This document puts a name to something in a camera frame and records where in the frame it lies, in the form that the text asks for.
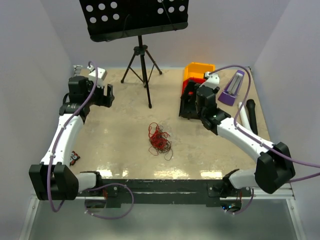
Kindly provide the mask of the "black plastic bin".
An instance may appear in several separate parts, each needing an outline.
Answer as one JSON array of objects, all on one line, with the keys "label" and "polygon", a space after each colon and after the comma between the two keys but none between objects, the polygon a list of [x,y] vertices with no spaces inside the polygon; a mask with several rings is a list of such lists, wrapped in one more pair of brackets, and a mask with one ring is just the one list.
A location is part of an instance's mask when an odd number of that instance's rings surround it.
[{"label": "black plastic bin", "polygon": [[188,95],[181,95],[179,116],[188,120],[199,119],[196,109],[196,94],[194,92],[191,92],[191,94]]}]

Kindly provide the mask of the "yellow plastic bin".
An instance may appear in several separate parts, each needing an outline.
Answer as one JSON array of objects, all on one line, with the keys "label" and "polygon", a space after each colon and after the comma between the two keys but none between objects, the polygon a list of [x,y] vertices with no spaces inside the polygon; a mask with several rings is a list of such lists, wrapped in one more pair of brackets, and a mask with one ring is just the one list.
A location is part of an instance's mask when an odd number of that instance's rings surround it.
[{"label": "yellow plastic bin", "polygon": [[183,81],[189,78],[203,79],[206,72],[213,72],[215,69],[214,64],[191,62],[184,68]]}]

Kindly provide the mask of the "red plastic bin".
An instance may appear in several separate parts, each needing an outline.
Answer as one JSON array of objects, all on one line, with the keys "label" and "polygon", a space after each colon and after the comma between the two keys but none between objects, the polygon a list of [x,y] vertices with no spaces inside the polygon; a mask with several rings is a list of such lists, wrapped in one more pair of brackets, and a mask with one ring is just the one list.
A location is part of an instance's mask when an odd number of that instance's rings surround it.
[{"label": "red plastic bin", "polygon": [[188,85],[189,79],[186,79],[182,82],[182,90],[181,93],[183,94],[185,91],[186,86]]}]

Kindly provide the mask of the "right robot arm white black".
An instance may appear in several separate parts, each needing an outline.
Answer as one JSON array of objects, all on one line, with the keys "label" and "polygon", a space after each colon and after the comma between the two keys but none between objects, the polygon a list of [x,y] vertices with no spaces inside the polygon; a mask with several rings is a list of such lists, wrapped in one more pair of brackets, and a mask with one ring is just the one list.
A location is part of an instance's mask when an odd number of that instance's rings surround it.
[{"label": "right robot arm white black", "polygon": [[260,188],[273,194],[296,175],[294,165],[289,161],[288,146],[260,138],[236,123],[230,114],[218,107],[218,91],[219,87],[213,89],[191,80],[184,88],[181,100],[194,105],[195,114],[207,130],[236,145],[256,163],[254,169],[235,169],[226,174],[222,179],[223,192],[233,197],[242,188]]}]

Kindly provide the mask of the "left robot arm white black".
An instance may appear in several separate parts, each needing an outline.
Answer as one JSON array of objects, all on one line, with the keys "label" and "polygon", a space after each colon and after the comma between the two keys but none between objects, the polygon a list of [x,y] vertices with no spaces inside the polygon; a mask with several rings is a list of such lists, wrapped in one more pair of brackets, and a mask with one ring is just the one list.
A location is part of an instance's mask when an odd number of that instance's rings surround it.
[{"label": "left robot arm white black", "polygon": [[29,168],[35,194],[42,201],[74,200],[84,190],[92,196],[99,196],[104,190],[97,171],[75,175],[70,169],[70,160],[90,107],[110,108],[115,99],[113,86],[74,76],[68,80],[68,90],[59,109],[58,126],[50,147],[40,163]]}]

